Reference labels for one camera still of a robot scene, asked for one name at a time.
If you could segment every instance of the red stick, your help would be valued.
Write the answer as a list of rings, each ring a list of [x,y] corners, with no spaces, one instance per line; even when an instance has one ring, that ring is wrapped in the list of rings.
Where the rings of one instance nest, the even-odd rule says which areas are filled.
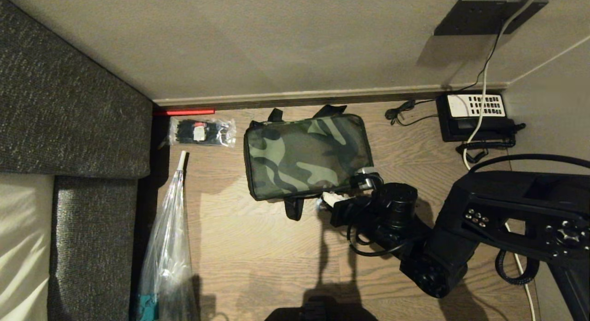
[[[194,110],[164,110],[154,111],[154,116],[192,116],[192,115],[213,115],[215,109],[194,109]]]

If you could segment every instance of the gray sofa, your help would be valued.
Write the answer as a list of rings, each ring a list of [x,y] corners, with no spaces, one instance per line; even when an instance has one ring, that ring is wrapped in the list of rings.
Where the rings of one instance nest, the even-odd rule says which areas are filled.
[[[8,0],[0,41],[0,172],[55,175],[49,320],[127,320],[152,103]]]

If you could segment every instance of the plastic bag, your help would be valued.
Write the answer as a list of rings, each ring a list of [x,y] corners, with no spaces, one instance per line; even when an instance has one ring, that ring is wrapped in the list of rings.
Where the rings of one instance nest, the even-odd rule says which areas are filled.
[[[198,321],[184,210],[186,152],[174,173],[156,220],[139,281],[136,321]]]
[[[175,117],[170,119],[168,140],[173,144],[204,144],[210,146],[234,147],[236,144],[236,123],[233,119],[194,120]]]

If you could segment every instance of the bag strap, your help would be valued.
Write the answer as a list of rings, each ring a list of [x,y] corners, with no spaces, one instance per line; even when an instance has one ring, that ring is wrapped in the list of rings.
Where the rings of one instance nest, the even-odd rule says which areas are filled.
[[[270,115],[268,115],[268,120],[271,123],[277,123],[280,121],[283,121],[283,111],[280,109],[272,109],[272,113],[270,113]]]
[[[326,104],[313,117],[316,119],[318,117],[331,117],[335,115],[341,115],[342,113],[344,113],[345,110],[346,105],[334,107],[333,105]]]
[[[286,197],[285,212],[290,220],[301,220],[301,214],[303,214],[303,197]]]

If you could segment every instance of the white sheet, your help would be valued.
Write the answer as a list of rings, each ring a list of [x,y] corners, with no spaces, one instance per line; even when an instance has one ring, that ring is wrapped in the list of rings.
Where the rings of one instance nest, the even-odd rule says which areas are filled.
[[[0,321],[46,321],[53,176],[0,173]]]

